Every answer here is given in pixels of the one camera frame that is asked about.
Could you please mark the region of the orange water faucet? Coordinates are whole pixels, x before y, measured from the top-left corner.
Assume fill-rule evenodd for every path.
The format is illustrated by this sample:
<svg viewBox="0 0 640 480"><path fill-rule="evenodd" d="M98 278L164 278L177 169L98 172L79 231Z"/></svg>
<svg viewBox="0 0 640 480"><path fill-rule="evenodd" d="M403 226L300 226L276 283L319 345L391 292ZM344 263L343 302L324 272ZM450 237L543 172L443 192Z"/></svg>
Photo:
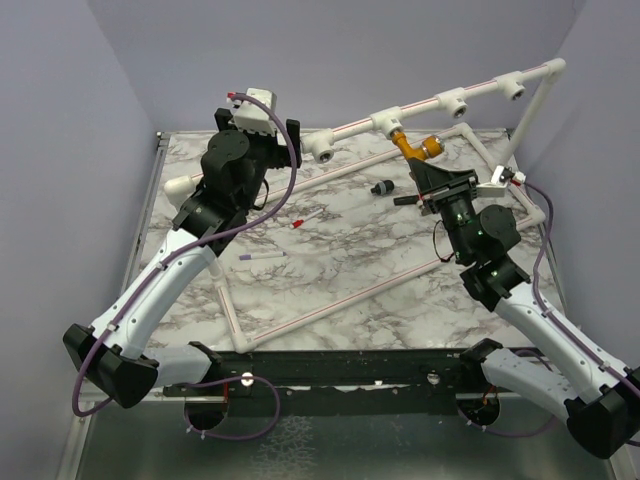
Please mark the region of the orange water faucet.
<svg viewBox="0 0 640 480"><path fill-rule="evenodd" d="M391 135L391 142L399 149L406 160L417 159L425 162L438 157L445 150L444 143L437 135L431 135L412 146L404 132L395 131Z"/></svg>

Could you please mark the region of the black table front rail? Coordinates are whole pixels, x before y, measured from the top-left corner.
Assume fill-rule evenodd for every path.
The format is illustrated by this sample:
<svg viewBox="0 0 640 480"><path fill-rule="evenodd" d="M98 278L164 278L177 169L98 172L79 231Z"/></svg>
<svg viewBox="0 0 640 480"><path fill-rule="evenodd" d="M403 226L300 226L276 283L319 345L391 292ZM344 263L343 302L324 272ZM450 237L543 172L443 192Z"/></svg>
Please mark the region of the black table front rail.
<svg viewBox="0 0 640 480"><path fill-rule="evenodd" d="M494 387L460 349L221 352L203 385L164 388L190 413L231 417L428 413L491 424Z"/></svg>

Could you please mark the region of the small black knob fitting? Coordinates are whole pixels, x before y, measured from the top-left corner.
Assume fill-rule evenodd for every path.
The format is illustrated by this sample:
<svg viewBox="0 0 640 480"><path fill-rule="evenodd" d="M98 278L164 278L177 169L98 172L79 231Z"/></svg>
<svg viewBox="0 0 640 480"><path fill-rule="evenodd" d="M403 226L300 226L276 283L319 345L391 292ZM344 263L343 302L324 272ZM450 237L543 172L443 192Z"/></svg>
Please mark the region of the small black knob fitting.
<svg viewBox="0 0 640 480"><path fill-rule="evenodd" d="M384 196L391 193L394 189L395 184L392 180L382 180L371 187L370 192L377 196Z"/></svg>

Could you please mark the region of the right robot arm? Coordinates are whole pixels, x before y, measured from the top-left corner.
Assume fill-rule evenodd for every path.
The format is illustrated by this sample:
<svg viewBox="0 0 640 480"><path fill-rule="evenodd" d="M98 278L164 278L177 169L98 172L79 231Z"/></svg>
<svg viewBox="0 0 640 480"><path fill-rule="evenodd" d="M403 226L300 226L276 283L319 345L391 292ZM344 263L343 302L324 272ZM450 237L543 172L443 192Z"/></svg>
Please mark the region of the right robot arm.
<svg viewBox="0 0 640 480"><path fill-rule="evenodd" d="M461 383L481 391L510 390L562 421L588 453L608 459L639 432L639 371L606 352L555 309L509 256L521 235L511 208L476 210L480 188L474 170L446 170L417 158L408 162L425 210L438 214L464 266L468 294L516 327L554 365L532 365L492 340L467 350Z"/></svg>

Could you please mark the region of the purple capped white marker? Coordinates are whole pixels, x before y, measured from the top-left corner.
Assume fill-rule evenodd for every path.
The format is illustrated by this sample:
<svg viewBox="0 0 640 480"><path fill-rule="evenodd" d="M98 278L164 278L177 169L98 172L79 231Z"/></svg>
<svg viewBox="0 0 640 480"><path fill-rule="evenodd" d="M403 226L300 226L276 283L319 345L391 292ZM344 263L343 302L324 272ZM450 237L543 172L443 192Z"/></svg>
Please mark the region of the purple capped white marker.
<svg viewBox="0 0 640 480"><path fill-rule="evenodd" d="M261 253L245 253L238 256L240 261L260 260L260 259L272 259L286 257L287 253L284 251L275 252L261 252Z"/></svg>

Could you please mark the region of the white pipe frame with tees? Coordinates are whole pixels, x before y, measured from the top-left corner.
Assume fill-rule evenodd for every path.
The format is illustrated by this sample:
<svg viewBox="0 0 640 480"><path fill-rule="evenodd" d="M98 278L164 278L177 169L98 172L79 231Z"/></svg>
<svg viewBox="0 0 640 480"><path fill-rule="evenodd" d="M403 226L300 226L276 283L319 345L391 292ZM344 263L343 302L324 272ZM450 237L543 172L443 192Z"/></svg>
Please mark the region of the white pipe frame with tees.
<svg viewBox="0 0 640 480"><path fill-rule="evenodd" d="M246 343L271 350L466 347L489 337L526 344L513 326L465 292L434 216L397 207L369 189L390 179L414 186L382 135L335 144L325 165L306 158L298 189L278 216L241 234L222 256ZM324 212L297 229L291 223ZM240 261L245 253L286 257Z"/></svg>

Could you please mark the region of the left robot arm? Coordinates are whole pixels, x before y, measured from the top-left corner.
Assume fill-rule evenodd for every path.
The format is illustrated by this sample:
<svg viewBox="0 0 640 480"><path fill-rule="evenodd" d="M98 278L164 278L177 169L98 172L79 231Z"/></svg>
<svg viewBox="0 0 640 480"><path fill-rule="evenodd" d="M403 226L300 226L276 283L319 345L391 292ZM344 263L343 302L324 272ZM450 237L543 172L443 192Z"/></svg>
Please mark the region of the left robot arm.
<svg viewBox="0 0 640 480"><path fill-rule="evenodd" d="M215 354L198 342L158 353L148 348L169 308L203 270L213 266L240 233L272 218L256 203L270 169L301 166L300 123L281 121L263 108L265 119L243 126L242 108L216 111L218 131L201 158L203 177L182 203L173 226L140 276L90 325L71 325L63 344L78 371L123 408L137 405L152 389L189 384L206 395L220 385Z"/></svg>

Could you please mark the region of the red capped white marker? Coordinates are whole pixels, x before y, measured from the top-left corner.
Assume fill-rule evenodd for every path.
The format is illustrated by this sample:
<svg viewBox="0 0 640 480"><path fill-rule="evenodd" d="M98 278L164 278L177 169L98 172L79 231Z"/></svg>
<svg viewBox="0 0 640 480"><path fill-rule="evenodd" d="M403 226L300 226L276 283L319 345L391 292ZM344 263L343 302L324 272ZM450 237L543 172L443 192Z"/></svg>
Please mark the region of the red capped white marker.
<svg viewBox="0 0 640 480"><path fill-rule="evenodd" d="M323 210L323 209L315 210L315 211L313 211L313 212L309 213L308 215L306 215L306 216L304 216L304 217L302 217L302 218L299 218L299 219L297 219L297 220L293 221L293 222L291 223L291 228L292 228L292 229L297 229L297 228L299 228L300 226L302 226L304 223L306 223L307 221L309 221L309 220L311 220L311 219L313 219L313 218L315 218L315 217L317 217L317 216L321 215L323 212L324 212L324 210Z"/></svg>

